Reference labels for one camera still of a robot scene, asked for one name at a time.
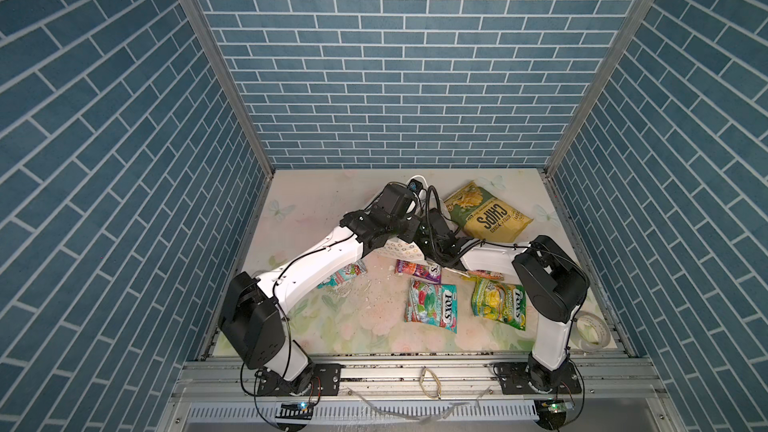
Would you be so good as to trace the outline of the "teal snack packet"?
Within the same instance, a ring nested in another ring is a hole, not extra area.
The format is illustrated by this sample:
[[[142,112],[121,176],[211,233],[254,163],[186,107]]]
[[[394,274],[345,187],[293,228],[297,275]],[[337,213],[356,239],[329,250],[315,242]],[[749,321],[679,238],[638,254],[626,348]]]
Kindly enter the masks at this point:
[[[405,321],[458,330],[457,287],[412,280],[407,289]]]

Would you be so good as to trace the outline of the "yellow chips bag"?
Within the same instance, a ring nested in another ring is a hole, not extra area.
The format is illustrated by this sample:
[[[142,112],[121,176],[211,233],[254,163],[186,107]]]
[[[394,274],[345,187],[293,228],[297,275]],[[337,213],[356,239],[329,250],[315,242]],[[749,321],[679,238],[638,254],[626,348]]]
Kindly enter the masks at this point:
[[[533,222],[474,181],[454,192],[444,205],[464,233],[491,242],[513,243]]]

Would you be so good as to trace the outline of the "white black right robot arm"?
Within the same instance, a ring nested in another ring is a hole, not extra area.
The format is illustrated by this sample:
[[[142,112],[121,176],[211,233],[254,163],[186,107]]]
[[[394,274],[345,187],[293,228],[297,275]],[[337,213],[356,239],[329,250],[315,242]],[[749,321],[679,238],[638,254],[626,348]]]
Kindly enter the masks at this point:
[[[547,235],[524,244],[460,237],[435,208],[421,219],[416,243],[427,259],[442,267],[495,272],[517,280],[538,313],[528,357],[529,383],[542,393],[559,386],[570,360],[572,321],[590,287],[587,275],[559,244]]]

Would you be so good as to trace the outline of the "green Fox's lemon candy bag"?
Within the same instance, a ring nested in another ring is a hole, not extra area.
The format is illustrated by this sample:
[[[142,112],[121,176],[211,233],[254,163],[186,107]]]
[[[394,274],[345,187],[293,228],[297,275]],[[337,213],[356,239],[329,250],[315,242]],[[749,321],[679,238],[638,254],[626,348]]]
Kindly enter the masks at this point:
[[[522,285],[477,279],[471,308],[476,317],[497,321],[517,330],[526,330],[527,297]]]

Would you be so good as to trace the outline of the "orange Fox's fruits candy bag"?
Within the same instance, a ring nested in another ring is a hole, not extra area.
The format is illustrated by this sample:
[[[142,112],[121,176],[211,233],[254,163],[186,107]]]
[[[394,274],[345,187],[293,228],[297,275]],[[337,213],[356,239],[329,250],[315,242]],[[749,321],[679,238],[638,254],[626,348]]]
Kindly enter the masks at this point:
[[[471,279],[485,279],[497,282],[503,282],[505,279],[503,274],[485,270],[468,271],[467,276]]]

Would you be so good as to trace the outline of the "purple snack packet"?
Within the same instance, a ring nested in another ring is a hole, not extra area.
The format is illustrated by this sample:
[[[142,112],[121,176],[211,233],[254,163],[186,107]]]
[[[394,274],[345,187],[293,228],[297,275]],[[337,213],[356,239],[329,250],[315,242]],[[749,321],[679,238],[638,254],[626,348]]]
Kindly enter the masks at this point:
[[[442,268],[438,264],[432,262],[417,264],[414,262],[398,260],[395,267],[395,273],[399,275],[408,275],[415,280],[429,284],[440,285],[442,283]]]

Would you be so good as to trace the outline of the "green Fox's mint candy bag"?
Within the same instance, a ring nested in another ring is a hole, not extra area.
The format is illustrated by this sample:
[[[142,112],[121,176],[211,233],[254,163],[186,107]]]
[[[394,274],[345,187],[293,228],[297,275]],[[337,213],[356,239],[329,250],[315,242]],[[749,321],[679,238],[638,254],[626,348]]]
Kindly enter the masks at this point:
[[[337,270],[331,274],[325,281],[321,282],[317,288],[322,289],[326,287],[336,288],[339,287],[354,278],[357,278],[367,272],[366,266],[362,260],[350,263],[343,268]]]

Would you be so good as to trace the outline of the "white printed paper bag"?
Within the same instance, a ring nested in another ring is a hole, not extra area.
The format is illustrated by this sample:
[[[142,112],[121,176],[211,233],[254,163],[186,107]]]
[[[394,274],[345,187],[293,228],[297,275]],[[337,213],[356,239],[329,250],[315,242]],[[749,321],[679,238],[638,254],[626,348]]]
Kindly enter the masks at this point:
[[[414,213],[415,217],[419,220],[424,215],[426,194],[427,191],[421,196],[417,196],[418,200],[416,204],[409,209],[409,211]],[[391,238],[384,247],[377,249],[376,253],[384,257],[414,262],[417,264],[426,264],[428,262],[428,259],[415,242],[406,243],[398,238]]]

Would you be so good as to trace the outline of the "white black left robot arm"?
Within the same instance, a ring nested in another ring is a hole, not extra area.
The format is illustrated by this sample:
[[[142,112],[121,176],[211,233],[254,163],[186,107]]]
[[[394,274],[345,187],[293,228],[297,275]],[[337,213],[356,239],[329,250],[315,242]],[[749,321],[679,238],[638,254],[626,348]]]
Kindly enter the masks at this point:
[[[388,183],[363,209],[346,213],[323,240],[288,263],[253,276],[241,272],[224,294],[218,328],[250,370],[265,369],[299,393],[314,364],[296,343],[288,312],[343,267],[383,247],[412,239],[420,226],[424,183]]]

